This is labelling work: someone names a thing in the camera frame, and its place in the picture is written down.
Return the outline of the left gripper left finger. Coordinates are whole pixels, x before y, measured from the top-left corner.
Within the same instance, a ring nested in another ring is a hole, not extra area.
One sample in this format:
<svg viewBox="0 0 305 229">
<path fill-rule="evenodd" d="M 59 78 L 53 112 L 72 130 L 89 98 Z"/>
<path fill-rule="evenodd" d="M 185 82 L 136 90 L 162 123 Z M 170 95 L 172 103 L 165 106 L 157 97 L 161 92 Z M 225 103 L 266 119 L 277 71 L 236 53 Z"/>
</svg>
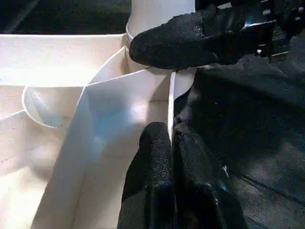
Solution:
<svg viewBox="0 0 305 229">
<path fill-rule="evenodd" d="M 173 229 L 176 199 L 173 152 L 167 126 L 149 123 L 126 173 L 119 213 L 121 229 Z"/>
</svg>

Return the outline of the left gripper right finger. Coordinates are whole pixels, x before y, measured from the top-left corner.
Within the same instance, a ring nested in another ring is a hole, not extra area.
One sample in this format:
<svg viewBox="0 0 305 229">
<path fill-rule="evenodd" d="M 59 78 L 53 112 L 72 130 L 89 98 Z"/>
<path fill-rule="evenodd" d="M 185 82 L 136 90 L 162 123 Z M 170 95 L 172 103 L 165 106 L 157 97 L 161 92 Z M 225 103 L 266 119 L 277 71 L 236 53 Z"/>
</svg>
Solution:
<svg viewBox="0 0 305 229">
<path fill-rule="evenodd" d="M 173 128 L 173 158 L 180 227 L 243 228 L 243 211 L 225 169 L 202 137 L 183 122 Z"/>
</svg>

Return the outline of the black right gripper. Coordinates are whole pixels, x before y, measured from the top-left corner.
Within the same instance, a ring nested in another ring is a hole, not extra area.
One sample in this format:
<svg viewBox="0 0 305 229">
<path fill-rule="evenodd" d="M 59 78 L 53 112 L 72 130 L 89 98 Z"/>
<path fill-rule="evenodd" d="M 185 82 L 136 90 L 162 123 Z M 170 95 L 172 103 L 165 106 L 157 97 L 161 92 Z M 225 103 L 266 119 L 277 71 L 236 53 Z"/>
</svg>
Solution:
<svg viewBox="0 0 305 229">
<path fill-rule="evenodd" d="M 305 27 L 303 0 L 234 0 L 203 21 L 204 47 L 218 63 L 248 54 L 271 57 L 286 52 Z"/>
</svg>

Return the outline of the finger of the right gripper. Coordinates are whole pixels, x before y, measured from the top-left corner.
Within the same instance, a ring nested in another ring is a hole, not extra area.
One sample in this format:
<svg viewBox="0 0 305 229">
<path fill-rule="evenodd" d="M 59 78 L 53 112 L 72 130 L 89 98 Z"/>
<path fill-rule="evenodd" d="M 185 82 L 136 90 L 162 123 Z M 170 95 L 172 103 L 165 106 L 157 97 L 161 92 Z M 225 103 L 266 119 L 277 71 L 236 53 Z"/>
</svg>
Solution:
<svg viewBox="0 0 305 229">
<path fill-rule="evenodd" d="M 217 13 L 216 6 L 175 16 L 160 26 L 139 33 L 130 44 L 130 58 L 159 69 L 186 69 L 218 60 L 205 43 L 203 23 Z"/>
</svg>

